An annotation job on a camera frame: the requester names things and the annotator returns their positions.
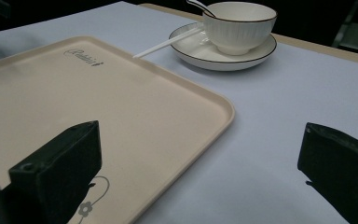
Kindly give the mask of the white saucer plate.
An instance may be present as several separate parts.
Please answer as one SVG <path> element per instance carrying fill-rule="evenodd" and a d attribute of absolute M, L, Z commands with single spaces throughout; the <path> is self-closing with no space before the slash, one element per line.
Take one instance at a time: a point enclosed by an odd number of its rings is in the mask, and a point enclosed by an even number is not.
<path fill-rule="evenodd" d="M 191 65 L 213 71 L 238 71 L 264 62 L 277 48 L 276 39 L 270 35 L 260 46 L 239 56 L 220 52 L 207 38 L 199 32 L 172 44 L 176 55 Z"/>

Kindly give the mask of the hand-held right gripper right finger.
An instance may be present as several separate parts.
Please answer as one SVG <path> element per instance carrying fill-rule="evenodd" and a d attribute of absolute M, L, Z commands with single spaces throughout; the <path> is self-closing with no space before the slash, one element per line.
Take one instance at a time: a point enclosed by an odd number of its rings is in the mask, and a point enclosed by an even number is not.
<path fill-rule="evenodd" d="M 358 224 L 358 140 L 339 130 L 307 123 L 297 169 L 350 224 Z"/>

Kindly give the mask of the white spoon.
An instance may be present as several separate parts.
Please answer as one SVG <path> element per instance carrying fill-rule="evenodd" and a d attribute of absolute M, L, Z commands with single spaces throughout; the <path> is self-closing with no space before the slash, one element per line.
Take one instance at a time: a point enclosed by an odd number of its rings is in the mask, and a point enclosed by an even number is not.
<path fill-rule="evenodd" d="M 186 2 L 194 7 L 201 9 L 205 14 L 215 18 L 215 15 L 212 13 L 212 11 L 199 0 L 186 0 Z"/>

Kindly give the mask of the white ribbed bowl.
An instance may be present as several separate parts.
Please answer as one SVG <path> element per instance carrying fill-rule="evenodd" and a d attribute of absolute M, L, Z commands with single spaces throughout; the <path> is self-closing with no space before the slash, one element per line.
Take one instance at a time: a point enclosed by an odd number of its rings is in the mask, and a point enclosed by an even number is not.
<path fill-rule="evenodd" d="M 243 55 L 270 36 L 277 20 L 276 10 L 256 3 L 220 2 L 202 13 L 209 40 L 228 55 Z"/>

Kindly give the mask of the beige plastic tray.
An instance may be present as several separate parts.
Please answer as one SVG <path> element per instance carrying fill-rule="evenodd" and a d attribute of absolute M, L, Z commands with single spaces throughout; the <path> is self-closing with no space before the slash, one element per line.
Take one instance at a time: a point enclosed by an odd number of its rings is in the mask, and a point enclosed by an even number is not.
<path fill-rule="evenodd" d="M 232 103 L 96 38 L 0 60 L 0 186 L 65 129 L 100 125 L 103 165 L 69 224 L 130 224 L 229 126 Z"/>

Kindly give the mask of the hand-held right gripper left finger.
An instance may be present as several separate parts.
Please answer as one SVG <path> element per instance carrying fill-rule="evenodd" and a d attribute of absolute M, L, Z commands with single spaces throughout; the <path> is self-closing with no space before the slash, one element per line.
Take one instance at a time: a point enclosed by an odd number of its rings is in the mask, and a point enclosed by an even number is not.
<path fill-rule="evenodd" d="M 66 224 L 102 167 L 99 122 L 70 127 L 8 170 L 12 224 Z"/>

